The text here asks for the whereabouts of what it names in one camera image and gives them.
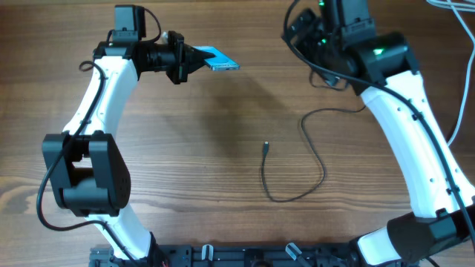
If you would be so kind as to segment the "blue screen smartphone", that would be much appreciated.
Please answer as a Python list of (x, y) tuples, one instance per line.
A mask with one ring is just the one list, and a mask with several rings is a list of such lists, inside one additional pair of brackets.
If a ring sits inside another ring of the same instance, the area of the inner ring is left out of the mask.
[(209, 67), (212, 71), (228, 71), (240, 69), (240, 65), (237, 62), (233, 61), (230, 57), (220, 52), (215, 47), (195, 46), (195, 48), (214, 55), (214, 57), (204, 60), (205, 65)]

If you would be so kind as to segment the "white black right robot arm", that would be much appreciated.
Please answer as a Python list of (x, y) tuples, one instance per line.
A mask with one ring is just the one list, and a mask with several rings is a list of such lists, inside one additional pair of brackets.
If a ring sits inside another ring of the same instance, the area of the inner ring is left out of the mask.
[(419, 64), (398, 32), (380, 35), (365, 1), (320, 1), (285, 16), (283, 40), (328, 85), (346, 80), (379, 123), (402, 171), (409, 214), (355, 239), (361, 266), (414, 264), (474, 240), (474, 186), (425, 94)]

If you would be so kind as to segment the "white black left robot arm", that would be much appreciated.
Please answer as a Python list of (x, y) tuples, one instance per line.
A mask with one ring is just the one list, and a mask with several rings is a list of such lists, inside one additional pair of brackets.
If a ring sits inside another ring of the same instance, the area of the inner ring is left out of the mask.
[(53, 231), (95, 225), (110, 243), (108, 265), (164, 266), (166, 256), (129, 204), (131, 175), (115, 142), (128, 97), (144, 72), (164, 72), (179, 85), (203, 66), (227, 62), (215, 47), (192, 47), (170, 31), (166, 43), (144, 41), (135, 30), (114, 30), (92, 60), (90, 84), (61, 133), (42, 143), (47, 167), (36, 198), (39, 221)]

